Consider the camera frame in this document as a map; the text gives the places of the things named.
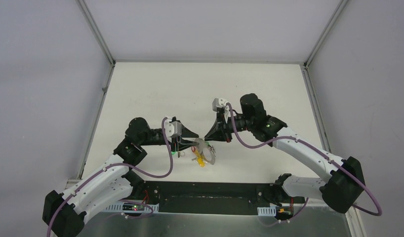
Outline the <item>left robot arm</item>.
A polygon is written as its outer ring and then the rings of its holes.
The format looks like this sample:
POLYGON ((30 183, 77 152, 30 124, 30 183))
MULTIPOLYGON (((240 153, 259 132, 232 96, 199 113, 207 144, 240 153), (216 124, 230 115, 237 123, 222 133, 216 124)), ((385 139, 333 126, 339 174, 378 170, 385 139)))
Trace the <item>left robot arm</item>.
POLYGON ((106 161, 86 178, 59 193, 55 190, 45 197, 42 219, 47 224, 46 236, 76 237, 86 223, 109 204, 129 197, 139 199, 143 186, 137 173, 152 178, 165 178, 172 173, 172 152, 195 145, 199 135, 186 128, 175 117, 165 117, 161 128, 152 129, 142 117, 130 121, 124 139, 106 161), (169 170, 155 175, 137 165, 147 155, 144 146, 166 145, 169 170))

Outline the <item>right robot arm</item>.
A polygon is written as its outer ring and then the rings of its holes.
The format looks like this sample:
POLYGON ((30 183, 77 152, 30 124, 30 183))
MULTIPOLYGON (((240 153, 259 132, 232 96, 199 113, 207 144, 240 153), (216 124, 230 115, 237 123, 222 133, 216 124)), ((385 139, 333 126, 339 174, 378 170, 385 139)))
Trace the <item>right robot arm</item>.
POLYGON ((309 144, 285 122, 268 115, 254 93, 242 96, 240 105, 242 112, 236 113, 227 100, 215 98, 212 109, 216 119, 205 140, 229 143, 235 135, 241 141, 239 132, 249 131, 262 146, 285 152, 317 175, 308 178, 282 174, 263 192, 265 200, 281 205, 293 197, 314 198, 339 213, 346 213, 355 204, 365 186, 357 159, 344 159, 309 144))

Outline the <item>large keyring with keys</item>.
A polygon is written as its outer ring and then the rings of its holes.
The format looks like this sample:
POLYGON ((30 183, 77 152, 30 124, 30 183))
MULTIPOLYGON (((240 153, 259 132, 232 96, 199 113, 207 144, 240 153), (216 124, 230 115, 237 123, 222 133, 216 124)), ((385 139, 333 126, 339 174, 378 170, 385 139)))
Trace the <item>large keyring with keys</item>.
POLYGON ((206 164, 215 165, 215 148, 202 138, 195 138, 194 143, 191 151, 195 157, 192 160, 196 161, 200 167, 205 167, 206 164))

